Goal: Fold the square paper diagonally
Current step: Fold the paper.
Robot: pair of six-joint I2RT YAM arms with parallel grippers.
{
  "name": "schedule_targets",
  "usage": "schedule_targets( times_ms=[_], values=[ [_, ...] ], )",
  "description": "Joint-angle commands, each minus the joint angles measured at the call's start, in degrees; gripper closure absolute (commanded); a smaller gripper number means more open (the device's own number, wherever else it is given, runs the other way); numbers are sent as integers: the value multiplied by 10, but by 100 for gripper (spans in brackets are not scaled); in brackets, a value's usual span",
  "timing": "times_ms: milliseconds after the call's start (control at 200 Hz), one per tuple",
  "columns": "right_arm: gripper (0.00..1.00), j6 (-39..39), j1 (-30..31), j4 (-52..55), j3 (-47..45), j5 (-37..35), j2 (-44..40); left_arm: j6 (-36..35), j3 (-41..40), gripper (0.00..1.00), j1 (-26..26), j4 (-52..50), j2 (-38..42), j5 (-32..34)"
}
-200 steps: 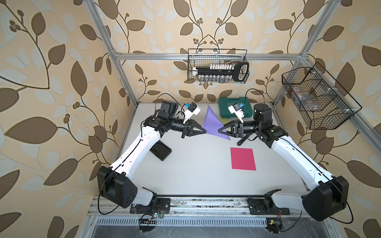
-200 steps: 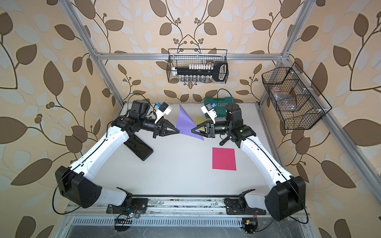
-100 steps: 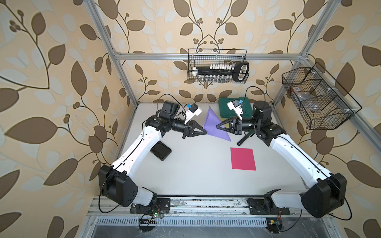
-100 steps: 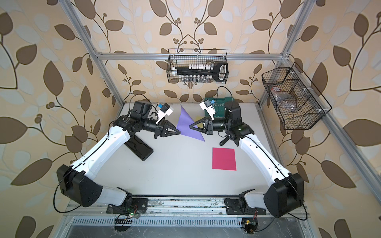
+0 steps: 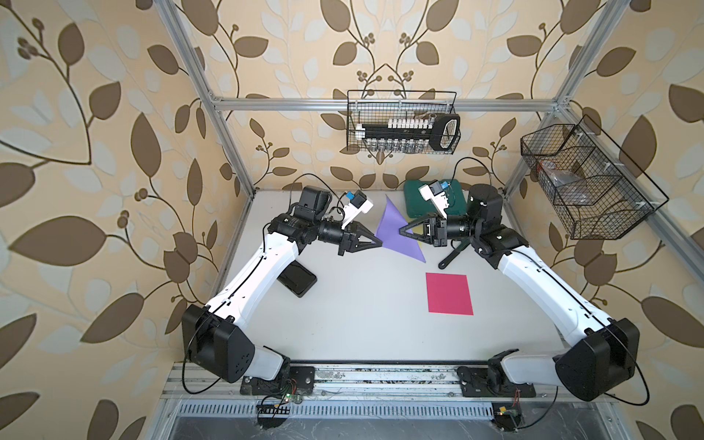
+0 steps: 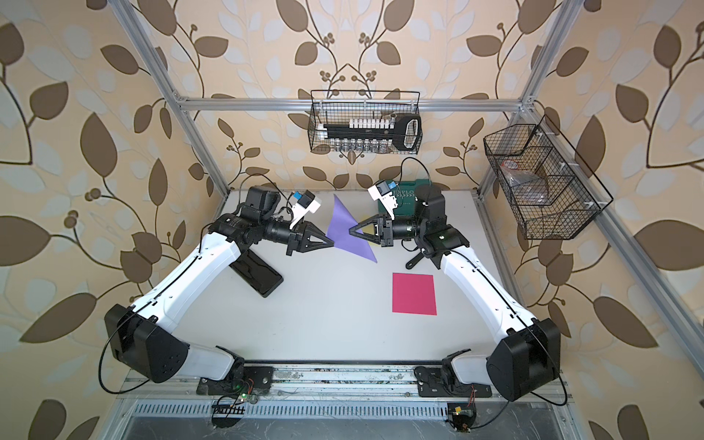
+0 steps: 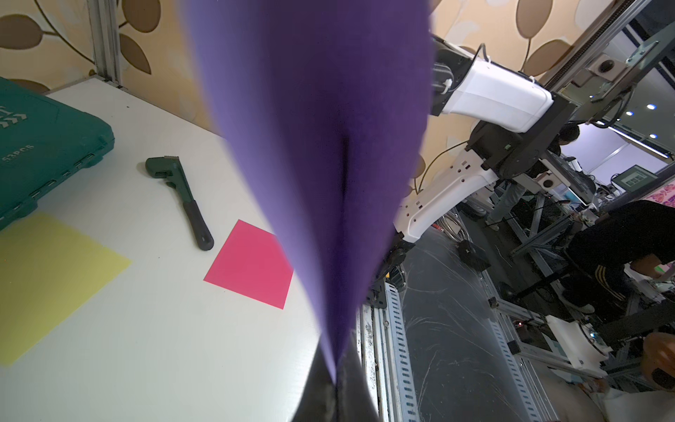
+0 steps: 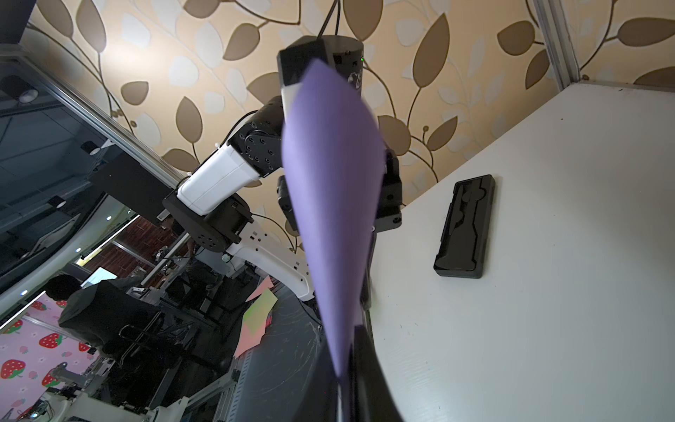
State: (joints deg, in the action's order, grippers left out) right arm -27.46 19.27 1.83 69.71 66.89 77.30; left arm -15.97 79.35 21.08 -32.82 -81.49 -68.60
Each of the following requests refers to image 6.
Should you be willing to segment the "purple square paper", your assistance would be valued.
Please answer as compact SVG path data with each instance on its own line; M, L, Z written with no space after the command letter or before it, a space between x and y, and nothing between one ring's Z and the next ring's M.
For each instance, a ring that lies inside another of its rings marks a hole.
M333 214L326 236L333 240L335 248L376 263L377 259L370 247L370 243L364 239L352 236L349 232L357 223L342 201L335 195Z

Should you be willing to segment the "pink square paper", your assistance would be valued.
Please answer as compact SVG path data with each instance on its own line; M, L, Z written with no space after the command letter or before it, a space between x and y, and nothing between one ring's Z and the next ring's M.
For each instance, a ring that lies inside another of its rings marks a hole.
M434 277L425 274L394 273L392 311L396 314L437 315Z

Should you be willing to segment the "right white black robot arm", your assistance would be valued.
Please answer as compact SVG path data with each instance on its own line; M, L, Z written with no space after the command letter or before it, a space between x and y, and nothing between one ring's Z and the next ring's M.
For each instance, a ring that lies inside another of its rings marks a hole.
M350 227L350 236L383 248L397 241L414 242L414 256L406 269L430 260L466 295L496 344L487 356L464 350L447 357L447 390L491 385L504 399L514 402L558 379L561 333L557 325L549 318L538 320L486 271L469 240L448 223L445 196L436 186L426 184L415 190L410 216L395 212L396 186L394 181L377 181L368 189L385 211Z

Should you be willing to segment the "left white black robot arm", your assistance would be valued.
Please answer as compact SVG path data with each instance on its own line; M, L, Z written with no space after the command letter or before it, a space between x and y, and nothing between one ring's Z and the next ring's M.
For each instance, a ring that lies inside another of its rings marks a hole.
M312 192L293 194L291 217L275 216L281 194L254 186L235 212L207 227L200 244L172 273L131 306L113 306L104 317L108 340L104 355L135 370L147 381L174 377L232 381L243 363L236 353L183 341L174 330L195 300L225 269L231 269L262 297L283 282L282 275L252 251L262 240L282 244L287 255L333 247L334 242L305 215L321 204Z

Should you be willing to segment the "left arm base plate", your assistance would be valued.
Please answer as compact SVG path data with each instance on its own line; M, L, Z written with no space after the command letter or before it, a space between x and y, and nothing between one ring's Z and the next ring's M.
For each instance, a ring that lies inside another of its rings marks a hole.
M203 396L265 395L273 385L274 368L269 366L241 366L225 379L200 379L196 394Z

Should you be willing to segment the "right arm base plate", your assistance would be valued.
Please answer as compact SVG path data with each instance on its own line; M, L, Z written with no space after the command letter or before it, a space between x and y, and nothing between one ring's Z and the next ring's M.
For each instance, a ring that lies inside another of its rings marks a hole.
M476 398L492 396L490 385L465 384L447 367L418 366L414 368L414 377L418 394L423 398L469 398L471 392L475 392Z

